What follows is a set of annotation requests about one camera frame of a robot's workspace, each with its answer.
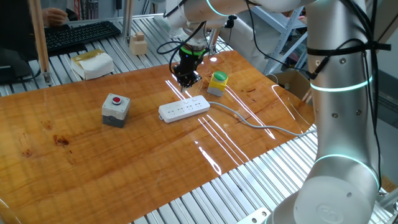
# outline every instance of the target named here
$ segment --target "electrical outlet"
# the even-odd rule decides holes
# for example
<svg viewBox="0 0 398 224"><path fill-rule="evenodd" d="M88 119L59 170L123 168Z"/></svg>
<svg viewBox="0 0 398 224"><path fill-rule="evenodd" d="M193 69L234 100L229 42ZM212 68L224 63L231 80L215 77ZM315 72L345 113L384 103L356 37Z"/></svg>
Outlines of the electrical outlet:
<svg viewBox="0 0 398 224"><path fill-rule="evenodd" d="M169 103L159 107L160 118L166 123L178 121L196 114L206 112L210 104L203 96L194 96L186 100Z"/></svg>

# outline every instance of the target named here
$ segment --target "computer monitor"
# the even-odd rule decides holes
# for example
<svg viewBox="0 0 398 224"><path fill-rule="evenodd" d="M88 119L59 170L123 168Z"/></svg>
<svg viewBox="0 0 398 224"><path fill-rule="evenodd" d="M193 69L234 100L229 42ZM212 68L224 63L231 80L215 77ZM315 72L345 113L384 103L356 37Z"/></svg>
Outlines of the computer monitor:
<svg viewBox="0 0 398 224"><path fill-rule="evenodd" d="M0 0L0 82L31 74L27 61L37 57L29 3Z"/></svg>

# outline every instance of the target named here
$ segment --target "green button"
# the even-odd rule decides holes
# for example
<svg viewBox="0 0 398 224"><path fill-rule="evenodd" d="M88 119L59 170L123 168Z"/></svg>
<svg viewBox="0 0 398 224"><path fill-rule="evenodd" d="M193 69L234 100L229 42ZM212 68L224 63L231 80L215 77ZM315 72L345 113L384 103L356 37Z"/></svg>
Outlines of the green button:
<svg viewBox="0 0 398 224"><path fill-rule="evenodd" d="M228 76L225 74L225 72L217 71L214 73L214 77L218 79L219 81L225 81Z"/></svg>

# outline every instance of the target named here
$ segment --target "hand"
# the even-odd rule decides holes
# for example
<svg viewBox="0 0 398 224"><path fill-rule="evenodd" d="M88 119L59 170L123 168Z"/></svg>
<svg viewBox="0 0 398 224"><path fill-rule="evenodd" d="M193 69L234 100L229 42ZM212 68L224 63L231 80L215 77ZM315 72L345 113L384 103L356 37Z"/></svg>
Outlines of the hand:
<svg viewBox="0 0 398 224"><path fill-rule="evenodd" d="M61 26L68 14L61 9L56 8L46 8L42 10L43 22L45 26L48 27L57 27Z"/></svg>

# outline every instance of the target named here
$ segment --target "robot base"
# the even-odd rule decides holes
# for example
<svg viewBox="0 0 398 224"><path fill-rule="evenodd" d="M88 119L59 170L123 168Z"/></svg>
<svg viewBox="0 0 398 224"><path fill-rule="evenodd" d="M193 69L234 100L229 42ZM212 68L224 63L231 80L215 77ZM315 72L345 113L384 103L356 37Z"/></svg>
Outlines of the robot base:
<svg viewBox="0 0 398 224"><path fill-rule="evenodd" d="M237 224L265 224L267 218L271 215L270 211L266 208L259 208L246 218L239 221Z"/></svg>

